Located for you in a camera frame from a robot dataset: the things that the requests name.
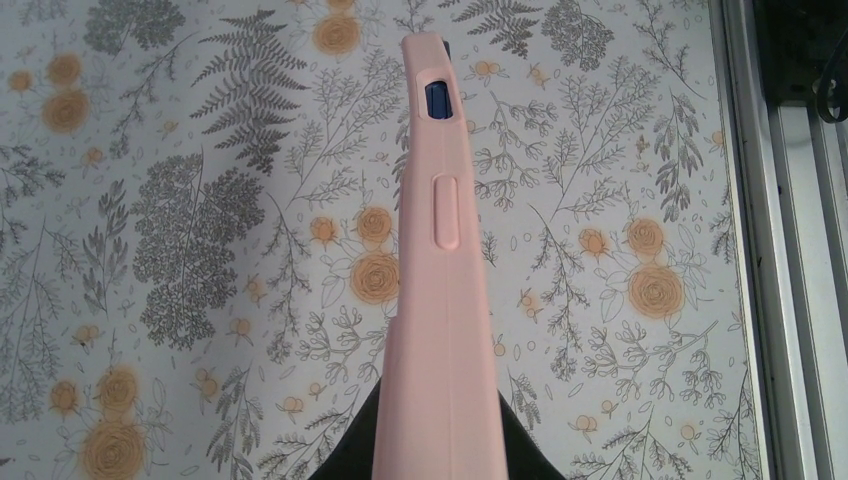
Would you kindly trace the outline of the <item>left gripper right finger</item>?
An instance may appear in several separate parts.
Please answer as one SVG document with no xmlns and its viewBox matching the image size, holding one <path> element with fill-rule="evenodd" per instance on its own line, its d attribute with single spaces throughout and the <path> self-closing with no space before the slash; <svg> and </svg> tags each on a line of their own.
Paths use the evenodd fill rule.
<svg viewBox="0 0 848 480">
<path fill-rule="evenodd" d="M 499 394 L 504 448 L 509 480 L 564 480 L 522 426 L 502 394 Z"/>
</svg>

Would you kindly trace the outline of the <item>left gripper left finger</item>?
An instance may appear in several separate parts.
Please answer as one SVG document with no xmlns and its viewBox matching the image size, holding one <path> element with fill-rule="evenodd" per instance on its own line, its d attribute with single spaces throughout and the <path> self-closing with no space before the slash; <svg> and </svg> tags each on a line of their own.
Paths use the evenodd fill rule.
<svg viewBox="0 0 848 480">
<path fill-rule="evenodd" d="M 371 480 L 381 381 L 378 380 L 329 457 L 309 480 Z"/>
</svg>

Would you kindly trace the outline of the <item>pink phone case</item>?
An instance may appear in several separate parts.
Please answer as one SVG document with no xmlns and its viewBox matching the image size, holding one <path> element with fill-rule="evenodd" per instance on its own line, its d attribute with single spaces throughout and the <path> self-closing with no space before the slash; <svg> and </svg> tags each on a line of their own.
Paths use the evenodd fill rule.
<svg viewBox="0 0 848 480">
<path fill-rule="evenodd" d="M 418 115 L 416 77 L 428 33 L 436 34 L 410 34 L 401 43 L 409 152 L 399 201 L 397 314 L 387 331 L 372 475 L 504 479 L 474 168 L 453 66 L 453 116 Z"/>
</svg>

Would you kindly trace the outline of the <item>blue phone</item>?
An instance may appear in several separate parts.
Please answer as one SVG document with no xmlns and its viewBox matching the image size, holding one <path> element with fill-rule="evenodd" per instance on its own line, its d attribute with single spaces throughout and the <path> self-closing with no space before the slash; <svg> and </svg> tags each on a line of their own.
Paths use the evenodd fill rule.
<svg viewBox="0 0 848 480">
<path fill-rule="evenodd" d="M 436 34 L 422 37 L 422 67 L 417 74 L 418 115 L 446 120 L 453 116 L 452 65 L 445 42 Z"/>
</svg>

